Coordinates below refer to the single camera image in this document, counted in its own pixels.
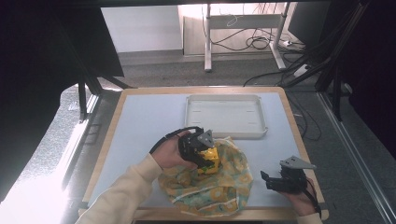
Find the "yellow package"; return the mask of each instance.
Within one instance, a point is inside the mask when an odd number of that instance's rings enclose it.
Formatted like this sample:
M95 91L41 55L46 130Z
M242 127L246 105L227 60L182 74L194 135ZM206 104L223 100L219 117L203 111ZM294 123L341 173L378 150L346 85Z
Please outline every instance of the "yellow package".
M201 167L199 168L198 175L213 175L219 170L219 154L218 149L216 147L209 148L208 150L201 151L199 154L206 161L213 161L214 164L211 166Z

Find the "yellow patterned fabric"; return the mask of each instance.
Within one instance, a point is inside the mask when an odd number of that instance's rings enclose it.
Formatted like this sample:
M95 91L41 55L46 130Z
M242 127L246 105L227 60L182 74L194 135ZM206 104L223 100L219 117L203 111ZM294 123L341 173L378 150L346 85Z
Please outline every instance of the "yellow patterned fabric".
M245 154L230 137L217 139L220 166L213 175L198 175L184 167L164 169L158 178L161 189L181 212L220 217L243 209L248 201L253 177Z

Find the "hand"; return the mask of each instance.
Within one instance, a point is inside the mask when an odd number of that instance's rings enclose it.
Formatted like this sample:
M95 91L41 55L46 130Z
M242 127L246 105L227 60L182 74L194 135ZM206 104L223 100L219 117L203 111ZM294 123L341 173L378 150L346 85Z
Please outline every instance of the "hand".
M172 168L177 165L182 165L190 169L196 169L197 165L191 161L181 159L178 151L178 138L190 133L185 131L178 136L174 136L162 144L151 154L152 158L161 166L161 168Z
M312 181L312 179L308 177L306 178L306 180L309 181L310 183L310 184L308 183L308 187L306 187L306 190L308 190L308 192L312 196L316 197L315 190L312 187L314 186L314 182ZM304 217L316 213L314 205L304 193L302 192L299 194L290 194L286 192L279 192L279 193L284 195L291 202L294 211L297 213L299 217Z

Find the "white wall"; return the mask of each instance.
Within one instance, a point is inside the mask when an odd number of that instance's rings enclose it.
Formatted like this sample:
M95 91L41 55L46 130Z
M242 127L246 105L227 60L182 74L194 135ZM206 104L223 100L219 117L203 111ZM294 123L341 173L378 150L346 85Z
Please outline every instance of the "white wall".
M182 49L177 6L103 7L116 51Z

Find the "white tray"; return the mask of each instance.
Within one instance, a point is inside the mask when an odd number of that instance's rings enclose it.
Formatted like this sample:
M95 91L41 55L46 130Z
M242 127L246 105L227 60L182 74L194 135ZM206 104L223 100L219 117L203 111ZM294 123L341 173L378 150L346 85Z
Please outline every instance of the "white tray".
M185 126L210 129L215 138L261 138L268 130L262 99L251 94L191 95L187 97Z

